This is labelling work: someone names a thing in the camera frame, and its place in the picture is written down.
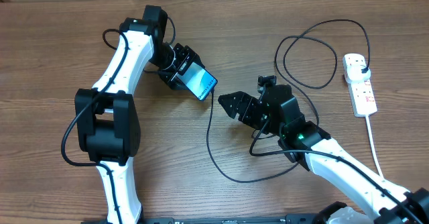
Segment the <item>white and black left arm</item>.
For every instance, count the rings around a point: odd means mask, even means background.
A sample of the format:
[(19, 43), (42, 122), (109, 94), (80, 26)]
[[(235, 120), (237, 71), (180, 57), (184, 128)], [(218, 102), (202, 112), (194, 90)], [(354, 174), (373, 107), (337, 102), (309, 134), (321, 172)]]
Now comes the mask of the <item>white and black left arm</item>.
[(164, 41), (171, 19), (160, 7), (146, 5), (140, 19), (126, 18), (116, 29), (119, 42), (106, 71), (91, 89), (74, 98), (80, 149), (88, 166), (99, 171), (108, 204), (104, 223), (143, 223), (143, 205), (135, 186), (134, 157), (141, 127), (134, 92), (147, 64), (173, 90), (188, 90), (203, 101), (217, 84), (189, 46)]

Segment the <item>Samsung Galaxy smartphone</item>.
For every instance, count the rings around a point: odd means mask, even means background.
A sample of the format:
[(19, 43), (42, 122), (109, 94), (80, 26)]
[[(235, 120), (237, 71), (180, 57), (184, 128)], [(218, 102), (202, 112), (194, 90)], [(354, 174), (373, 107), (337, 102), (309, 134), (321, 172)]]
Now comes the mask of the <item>Samsung Galaxy smartphone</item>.
[(178, 72), (176, 77), (199, 101), (205, 100), (218, 83), (212, 74), (195, 62)]

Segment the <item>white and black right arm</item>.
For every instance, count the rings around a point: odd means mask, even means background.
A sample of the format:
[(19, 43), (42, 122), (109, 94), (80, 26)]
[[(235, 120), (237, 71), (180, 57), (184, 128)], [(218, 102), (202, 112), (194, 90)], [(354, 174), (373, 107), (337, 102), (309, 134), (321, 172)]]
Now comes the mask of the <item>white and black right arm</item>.
[(231, 118), (279, 137), (279, 154), (288, 154), (307, 171), (322, 177), (362, 211), (342, 203), (321, 214), (320, 223), (427, 223), (428, 191), (410, 192), (374, 173), (348, 154), (317, 124), (307, 121), (289, 85), (263, 87), (260, 98), (238, 91), (218, 98)]

